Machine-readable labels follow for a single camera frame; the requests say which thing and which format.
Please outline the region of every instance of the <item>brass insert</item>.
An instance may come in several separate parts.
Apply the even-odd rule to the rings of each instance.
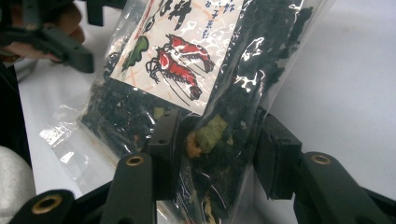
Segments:
[[[40,215],[50,212],[62,202],[62,197],[59,194],[48,195],[35,203],[32,207],[33,214]]]
[[[126,161],[126,164],[130,166],[136,166],[142,164],[144,161],[145,160],[143,159],[143,157],[132,156]]]
[[[311,160],[322,165],[329,165],[332,163],[332,161],[327,156],[323,155],[313,155]]]

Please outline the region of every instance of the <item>white surface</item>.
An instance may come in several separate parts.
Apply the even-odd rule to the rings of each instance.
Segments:
[[[276,115],[303,143],[338,159],[367,189],[396,199],[396,21],[394,0],[338,0],[308,39],[274,103]],[[101,62],[116,22],[84,25],[85,46]],[[95,74],[49,62],[21,65],[21,101],[38,193],[81,195],[38,135],[59,105],[86,92]],[[267,202],[256,188],[258,222],[295,223],[291,202]]]
[[[302,142],[339,160],[361,186],[396,199],[396,1],[337,0],[307,39],[271,109]],[[297,223],[290,201],[256,207]]]

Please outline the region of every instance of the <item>printed label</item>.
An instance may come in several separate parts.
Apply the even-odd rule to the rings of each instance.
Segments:
[[[243,0],[151,0],[111,77],[202,115]]]

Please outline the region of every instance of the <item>clear plastic bag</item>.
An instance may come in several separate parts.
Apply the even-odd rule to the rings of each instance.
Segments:
[[[262,120],[331,2],[151,0],[143,12],[129,1],[80,121],[119,159],[179,109],[186,150],[163,210],[180,223],[233,222]]]

